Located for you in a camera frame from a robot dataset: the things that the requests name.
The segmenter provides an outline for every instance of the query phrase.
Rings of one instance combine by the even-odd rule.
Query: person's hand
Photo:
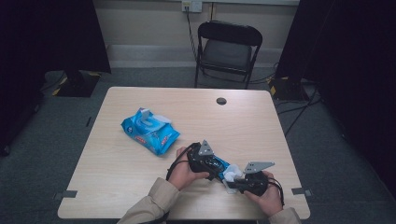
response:
[[[177,157],[186,149],[181,147],[177,150]],[[168,182],[173,184],[178,190],[189,186],[196,179],[203,179],[209,176],[208,172],[195,173],[190,169],[187,152],[180,158],[181,161],[173,170]]]
[[[274,175],[267,172],[262,171],[268,177],[274,178]],[[276,213],[283,210],[282,202],[280,201],[279,189],[272,184],[268,184],[267,191],[259,197],[247,190],[244,191],[244,194],[254,203],[258,204],[260,209],[264,212],[265,215],[271,217]]]

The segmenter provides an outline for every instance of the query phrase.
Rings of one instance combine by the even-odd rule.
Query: white wall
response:
[[[189,46],[189,26],[181,3],[173,1],[94,1],[108,45]],[[199,24],[210,19],[210,3],[202,13],[191,13],[194,36]],[[215,4],[214,19],[256,27],[263,48],[282,49],[297,6]]]
[[[105,43],[110,46],[107,56],[112,67],[195,66],[187,15],[181,12],[180,1],[94,0],[94,4]],[[272,67],[279,61],[295,4],[213,6],[214,10],[211,3],[203,3],[202,13],[190,14],[195,46],[198,26],[213,16],[214,20],[251,25],[262,33],[256,66]]]

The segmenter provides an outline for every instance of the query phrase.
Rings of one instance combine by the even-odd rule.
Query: chair backrest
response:
[[[202,23],[198,27],[198,37],[258,47],[262,44],[262,34],[256,28],[225,21]]]

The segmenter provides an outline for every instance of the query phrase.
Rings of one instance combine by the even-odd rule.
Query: wooden table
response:
[[[226,105],[217,104],[223,97]],[[157,157],[130,138],[120,124],[139,107],[172,120],[180,137]],[[176,151],[206,140],[216,156],[245,169],[249,161],[273,161],[267,169],[281,183],[285,207],[301,219],[310,211],[301,183],[267,91],[113,87],[93,124],[63,198],[61,218],[120,218],[149,193],[155,179],[165,178]],[[195,181],[184,189],[169,219],[261,219],[259,207],[245,195],[228,194],[218,180]]]

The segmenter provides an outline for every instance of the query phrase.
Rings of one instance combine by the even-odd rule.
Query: jacket sleeve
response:
[[[300,217],[294,208],[284,209],[268,218],[271,224],[301,224]]]
[[[171,183],[157,178],[148,196],[131,207],[118,223],[135,224],[160,218],[175,204],[179,193]]]

